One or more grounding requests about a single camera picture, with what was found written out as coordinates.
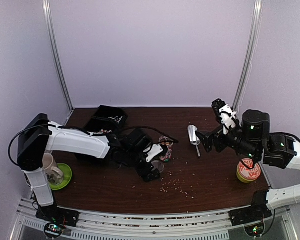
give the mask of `metal scoop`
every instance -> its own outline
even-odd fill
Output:
[[[189,125],[188,126],[188,134],[189,134],[189,139],[190,143],[196,147],[196,151],[198,153],[198,157],[201,157],[200,151],[199,151],[199,145],[201,143],[200,139],[196,135],[196,131],[198,131],[198,128],[194,125]]]

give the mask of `green saucer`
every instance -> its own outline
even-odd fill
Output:
[[[52,190],[60,190],[67,186],[72,178],[72,170],[71,168],[65,163],[58,163],[58,168],[63,172],[63,181],[59,185],[54,185],[49,182],[49,186]]]

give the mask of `brown tabletop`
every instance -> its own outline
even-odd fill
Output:
[[[232,149],[206,153],[201,158],[189,142],[187,127],[200,131],[218,126],[210,108],[125,108],[129,115],[125,127],[150,126],[177,138],[172,160],[164,166],[161,179],[149,183],[134,168],[113,163],[95,164],[78,161],[73,153],[53,153],[57,163],[72,168],[69,185],[55,191],[58,205],[91,211],[125,214],[171,214],[219,210],[249,205],[255,191],[268,189],[264,175],[253,183],[238,180],[239,158]],[[69,126],[83,127],[96,112],[95,108],[76,109]],[[148,131],[153,140],[158,133]]]

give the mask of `white panel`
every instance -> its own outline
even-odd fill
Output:
[[[59,123],[68,115],[49,41],[41,1],[0,0],[0,240],[29,193],[24,174],[8,160],[10,139],[38,113]]]
[[[272,132],[300,137],[300,0],[264,1],[257,49],[239,109],[241,114],[247,109],[268,112]],[[300,184],[298,170],[265,169],[274,188]],[[300,230],[300,213],[295,215]]]
[[[233,102],[253,0],[51,0],[75,107]]]

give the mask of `mug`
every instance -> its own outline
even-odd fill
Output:
[[[59,185],[64,180],[64,173],[58,168],[58,165],[50,153],[45,153],[42,159],[43,169],[48,181],[53,185]]]

